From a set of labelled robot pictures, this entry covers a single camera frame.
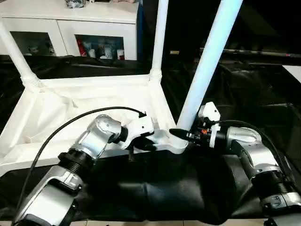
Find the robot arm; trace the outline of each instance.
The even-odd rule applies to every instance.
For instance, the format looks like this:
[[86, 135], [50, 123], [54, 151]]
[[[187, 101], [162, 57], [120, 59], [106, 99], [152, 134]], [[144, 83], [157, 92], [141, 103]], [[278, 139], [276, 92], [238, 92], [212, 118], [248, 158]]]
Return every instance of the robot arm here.
[[252, 182], [263, 213], [269, 217], [265, 226], [296, 226], [301, 222], [301, 197], [284, 176], [273, 153], [262, 143], [260, 134], [250, 128], [229, 127], [221, 131], [219, 113], [212, 102], [200, 108], [200, 127], [188, 132], [171, 129], [170, 132], [196, 145], [218, 147], [239, 157], [241, 165]]
[[[203, 123], [196, 130], [188, 132], [171, 129], [170, 133], [197, 145], [219, 147], [236, 154], [257, 191], [263, 212], [269, 216], [265, 225], [299, 225], [301, 197], [286, 180], [272, 152], [261, 142], [260, 134], [250, 128], [238, 127], [229, 127], [227, 132], [222, 132], [219, 124], [206, 123], [206, 120], [210, 122], [220, 119], [213, 103], [201, 107], [199, 117]], [[134, 142], [138, 137], [148, 137], [145, 139], [152, 143], [153, 133], [154, 127], [149, 116], [123, 127], [110, 116], [99, 115], [69, 151], [59, 155], [59, 164], [49, 170], [25, 199], [15, 223], [20, 226], [68, 226], [77, 210], [74, 197], [81, 190], [83, 180], [106, 145], [116, 143], [120, 149], [130, 150], [131, 144], [139, 143]]]
[[149, 116], [133, 120], [124, 127], [108, 115], [97, 116], [69, 151], [59, 155], [58, 165], [53, 166], [27, 196], [15, 224], [68, 226], [77, 211], [75, 196], [106, 145], [116, 143], [126, 149], [135, 138], [153, 131]]

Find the white cabinet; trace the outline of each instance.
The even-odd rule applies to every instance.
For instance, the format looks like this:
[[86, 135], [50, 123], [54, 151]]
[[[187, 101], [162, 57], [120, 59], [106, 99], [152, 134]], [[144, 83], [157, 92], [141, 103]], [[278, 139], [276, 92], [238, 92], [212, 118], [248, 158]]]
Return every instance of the white cabinet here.
[[[95, 2], [69, 9], [64, 0], [7, 0], [0, 17], [25, 55], [80, 56], [80, 41], [88, 56], [92, 49], [96, 57], [106, 57], [106, 50], [117, 58], [120, 49], [122, 58], [136, 60], [138, 6]], [[0, 54], [8, 54], [1, 40]]]
[[111, 51], [123, 49], [126, 60], [137, 59], [135, 24], [68, 20], [58, 20], [58, 24], [69, 55], [80, 56], [78, 46], [80, 40], [84, 43], [85, 49], [94, 49], [97, 52], [105, 45], [113, 45], [114, 50]]
[[[56, 20], [3, 18], [23, 54], [65, 56], [67, 51]], [[7, 50], [0, 42], [0, 54]]]

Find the black cable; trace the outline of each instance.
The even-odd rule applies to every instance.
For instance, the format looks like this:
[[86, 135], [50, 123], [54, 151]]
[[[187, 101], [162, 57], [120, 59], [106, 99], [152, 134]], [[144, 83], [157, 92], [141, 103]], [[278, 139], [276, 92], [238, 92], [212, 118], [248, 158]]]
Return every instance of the black cable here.
[[[279, 167], [281, 168], [282, 172], [285, 174], [285, 176], [288, 176], [287, 174], [287, 170], [286, 167], [284, 167], [285, 165], [287, 165], [286, 161], [283, 160], [283, 158], [280, 156], [278, 149], [275, 147], [273, 141], [269, 138], [269, 136], [263, 132], [261, 129], [257, 128], [256, 126], [245, 122], [245, 121], [239, 121], [239, 120], [221, 120], [221, 121], [211, 121], [211, 124], [232, 124], [232, 125], [239, 125], [239, 126], [244, 126], [244, 127], [248, 127], [251, 129], [254, 129], [255, 131], [257, 131], [261, 137], [263, 137], [263, 139], [265, 139], [269, 145], [272, 147], [272, 154], [274, 155], [276, 161], [279, 163]], [[301, 175], [301, 170], [297, 168], [296, 164], [292, 161], [292, 159], [290, 157], [288, 157], [287, 153], [284, 151], [281, 151], [281, 153], [285, 156], [285, 158], [291, 163], [291, 165], [296, 169], [296, 171]], [[293, 186], [293, 188], [296, 190], [297, 193], [299, 193], [301, 195], [301, 190], [296, 186], [296, 184], [291, 181], [291, 184]]]
[[[41, 148], [39, 149], [36, 157], [34, 158], [33, 162], [32, 162], [32, 165], [29, 169], [29, 172], [26, 176], [26, 179], [25, 179], [25, 182], [23, 184], [23, 187], [22, 187], [22, 190], [21, 190], [21, 194], [20, 194], [20, 197], [19, 197], [19, 201], [18, 201], [18, 205], [17, 205], [17, 209], [16, 209], [16, 215], [18, 213], [18, 210], [20, 209], [20, 206], [23, 202], [23, 199], [24, 199], [24, 196], [25, 196], [25, 190], [26, 190], [26, 187], [27, 187], [27, 184], [28, 184], [28, 181], [29, 181], [29, 177], [31, 176], [37, 162], [38, 162], [38, 159], [39, 157], [41, 156], [42, 154], [42, 151], [44, 150], [44, 148], [46, 147], [46, 145], [49, 143], [49, 141], [59, 132], [61, 131], [63, 128], [65, 128], [66, 126], [68, 126], [69, 124], [73, 123], [74, 121], [76, 121], [77, 119], [80, 119], [86, 115], [89, 115], [89, 114], [93, 114], [93, 113], [96, 113], [96, 112], [102, 112], [102, 111], [107, 111], [107, 110], [114, 110], [114, 109], [124, 109], [124, 110], [130, 110], [130, 111], [133, 111], [133, 112], [137, 112], [139, 113], [139, 118], [141, 117], [144, 117], [146, 116], [145, 113], [141, 112], [141, 111], [138, 111], [134, 108], [130, 108], [130, 107], [122, 107], [122, 106], [116, 106], [116, 107], [104, 107], [104, 108], [99, 108], [99, 109], [95, 109], [95, 110], [92, 110], [92, 111], [89, 111], [89, 112], [85, 112], [83, 114], [80, 114], [78, 116], [76, 116], [75, 118], [67, 121], [65, 124], [63, 124], [62, 126], [60, 126], [59, 128], [57, 128], [46, 140], [45, 142], [43, 143], [43, 145], [41, 146]], [[14, 219], [12, 220], [12, 223], [11, 225], [13, 225], [15, 223], [15, 219], [16, 219], [16, 216], [14, 217]]]

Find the floor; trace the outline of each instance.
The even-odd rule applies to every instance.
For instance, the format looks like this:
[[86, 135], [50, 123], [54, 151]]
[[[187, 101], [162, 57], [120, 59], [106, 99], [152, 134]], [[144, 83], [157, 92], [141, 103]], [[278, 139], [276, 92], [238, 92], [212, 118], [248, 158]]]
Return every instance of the floor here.
[[[264, 219], [230, 219], [222, 226], [263, 226]], [[0, 226], [10, 226], [10, 221], [0, 221]], [[117, 221], [77, 221], [71, 226], [210, 226], [196, 220], [185, 221], [144, 221], [144, 222], [117, 222]]]

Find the black cloth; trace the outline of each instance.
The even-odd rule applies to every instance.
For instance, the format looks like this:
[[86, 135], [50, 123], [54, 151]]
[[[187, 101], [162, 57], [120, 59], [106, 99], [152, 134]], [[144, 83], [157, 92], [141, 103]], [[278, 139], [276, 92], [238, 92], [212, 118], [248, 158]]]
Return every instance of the black cloth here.
[[[28, 57], [39, 78], [145, 74], [149, 65], [98, 61], [81, 57]], [[196, 65], [163, 67], [162, 88], [177, 121]], [[23, 87], [11, 62], [0, 61], [1, 126], [9, 118]], [[222, 119], [262, 128], [278, 149], [301, 168], [301, 84], [282, 66], [219, 64], [204, 98], [214, 101]], [[221, 224], [228, 218], [262, 218], [259, 199], [236, 156], [221, 150], [188, 148], [100, 159], [77, 197], [76, 219], [108, 221], [200, 220]], [[28, 191], [49, 167], [35, 170]], [[27, 169], [0, 179], [0, 218], [11, 219]]]

